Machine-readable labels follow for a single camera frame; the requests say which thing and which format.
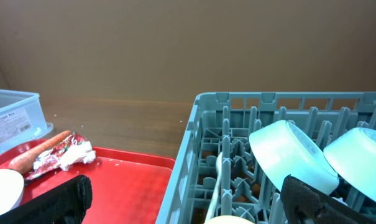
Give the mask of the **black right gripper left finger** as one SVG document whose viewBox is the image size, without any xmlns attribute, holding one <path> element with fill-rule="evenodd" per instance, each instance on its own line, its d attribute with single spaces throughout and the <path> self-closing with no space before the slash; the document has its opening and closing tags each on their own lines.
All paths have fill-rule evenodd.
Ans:
<svg viewBox="0 0 376 224">
<path fill-rule="evenodd" d="M 82 223 L 92 201 L 89 177 L 78 175 L 0 215 L 0 224 Z"/>
</svg>

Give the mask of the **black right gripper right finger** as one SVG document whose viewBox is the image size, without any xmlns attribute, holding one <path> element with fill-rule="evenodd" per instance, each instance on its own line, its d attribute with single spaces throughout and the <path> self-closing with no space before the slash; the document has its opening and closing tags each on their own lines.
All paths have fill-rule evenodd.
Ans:
<svg viewBox="0 0 376 224">
<path fill-rule="evenodd" d="M 291 175 L 284 178 L 281 201 L 289 224 L 376 224 Z"/>
</svg>

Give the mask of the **red foil wrapper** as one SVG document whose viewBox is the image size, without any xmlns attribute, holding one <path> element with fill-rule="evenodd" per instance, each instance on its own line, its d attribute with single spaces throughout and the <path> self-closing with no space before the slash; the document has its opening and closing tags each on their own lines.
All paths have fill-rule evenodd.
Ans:
<svg viewBox="0 0 376 224">
<path fill-rule="evenodd" d="M 33 171 L 30 171 L 24 179 L 26 181 L 35 180 L 52 170 L 60 169 L 60 158 L 69 147 L 86 141 L 88 140 L 82 135 L 72 132 L 72 135 L 68 136 L 55 147 L 41 153 L 33 164 Z"/>
</svg>

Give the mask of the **white tissue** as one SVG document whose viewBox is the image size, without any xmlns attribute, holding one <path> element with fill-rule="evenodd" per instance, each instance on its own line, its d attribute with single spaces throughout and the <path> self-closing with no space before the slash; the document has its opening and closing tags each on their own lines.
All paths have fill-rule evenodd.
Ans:
<svg viewBox="0 0 376 224">
<path fill-rule="evenodd" d="M 82 162 L 84 164 L 92 163 L 96 159 L 96 151 L 89 141 L 79 145 L 72 145 L 60 158 L 60 168 L 68 171 L 70 166 Z"/>
</svg>

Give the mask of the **mint green cup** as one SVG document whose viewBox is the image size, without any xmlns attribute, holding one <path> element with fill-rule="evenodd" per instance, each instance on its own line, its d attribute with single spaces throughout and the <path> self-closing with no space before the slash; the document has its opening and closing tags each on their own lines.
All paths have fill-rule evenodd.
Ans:
<svg viewBox="0 0 376 224">
<path fill-rule="evenodd" d="M 278 190 L 289 175 L 326 195 L 339 185 L 338 174 L 322 150 L 291 121 L 280 120 L 254 131 L 249 144 L 259 166 Z"/>
</svg>

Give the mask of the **orange carrot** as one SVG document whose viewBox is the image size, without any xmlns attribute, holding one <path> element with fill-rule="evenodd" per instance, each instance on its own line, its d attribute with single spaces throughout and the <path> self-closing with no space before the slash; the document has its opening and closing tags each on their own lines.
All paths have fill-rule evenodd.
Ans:
<svg viewBox="0 0 376 224">
<path fill-rule="evenodd" d="M 38 158 L 41 153 L 55 147 L 70 135 L 72 135 L 71 131 L 63 131 L 60 134 L 57 134 L 42 144 L 39 144 L 38 146 L 35 146 L 34 148 L 13 158 L 13 160 L 9 163 L 8 168 L 22 175 L 28 173 L 32 170 L 36 158 Z"/>
</svg>

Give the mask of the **light blue bowl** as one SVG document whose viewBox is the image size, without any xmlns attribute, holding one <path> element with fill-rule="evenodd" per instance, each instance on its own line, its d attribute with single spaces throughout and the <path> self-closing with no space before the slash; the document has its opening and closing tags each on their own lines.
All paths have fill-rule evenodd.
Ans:
<svg viewBox="0 0 376 224">
<path fill-rule="evenodd" d="M 376 202 L 376 130 L 353 128 L 323 150 L 332 168 Z"/>
</svg>

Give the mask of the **yellow plastic cup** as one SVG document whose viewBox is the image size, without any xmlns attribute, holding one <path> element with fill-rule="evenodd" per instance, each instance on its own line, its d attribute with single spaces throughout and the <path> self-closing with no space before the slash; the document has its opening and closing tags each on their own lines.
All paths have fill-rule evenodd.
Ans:
<svg viewBox="0 0 376 224">
<path fill-rule="evenodd" d="M 255 224 L 244 218 L 233 215 L 221 215 L 205 221 L 204 224 Z"/>
</svg>

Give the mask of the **white plastic spoon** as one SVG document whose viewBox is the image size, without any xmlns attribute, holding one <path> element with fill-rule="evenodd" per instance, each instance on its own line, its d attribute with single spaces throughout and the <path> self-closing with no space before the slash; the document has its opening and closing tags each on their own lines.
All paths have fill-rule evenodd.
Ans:
<svg viewBox="0 0 376 224">
<path fill-rule="evenodd" d="M 219 153 L 217 159 L 216 159 L 216 172 L 217 172 L 217 178 L 216 183 L 214 186 L 213 194 L 211 197 L 211 201 L 209 203 L 208 211 L 206 214 L 205 222 L 210 221 L 214 217 L 216 206 L 218 202 L 219 197 L 219 188 L 221 186 L 221 176 L 222 176 L 222 152 Z"/>
</svg>

